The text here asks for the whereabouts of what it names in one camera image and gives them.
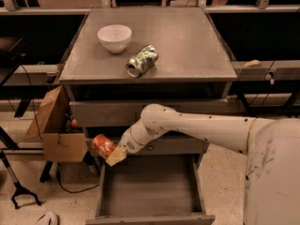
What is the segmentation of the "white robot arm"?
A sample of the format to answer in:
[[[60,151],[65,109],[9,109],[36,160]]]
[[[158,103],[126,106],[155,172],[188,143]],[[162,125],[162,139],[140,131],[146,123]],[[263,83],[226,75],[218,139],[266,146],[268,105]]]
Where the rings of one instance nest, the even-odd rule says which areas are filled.
[[[300,120],[182,113],[159,104],[122,135],[106,162],[114,165],[169,131],[247,157],[244,225],[300,225]]]

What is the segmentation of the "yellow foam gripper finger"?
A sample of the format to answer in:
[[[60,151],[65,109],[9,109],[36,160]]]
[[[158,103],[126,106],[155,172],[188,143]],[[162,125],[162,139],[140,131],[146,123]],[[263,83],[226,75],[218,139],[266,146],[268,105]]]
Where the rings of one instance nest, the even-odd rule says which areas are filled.
[[[121,162],[127,157],[127,152],[120,147],[116,147],[107,157],[106,163],[111,167]]]

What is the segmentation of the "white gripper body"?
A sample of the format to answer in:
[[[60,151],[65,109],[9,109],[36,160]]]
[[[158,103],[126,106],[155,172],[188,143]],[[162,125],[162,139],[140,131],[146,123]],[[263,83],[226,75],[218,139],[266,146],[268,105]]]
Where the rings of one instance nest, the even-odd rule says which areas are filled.
[[[128,128],[122,135],[118,147],[125,153],[136,154],[154,138],[154,132],[141,120]]]

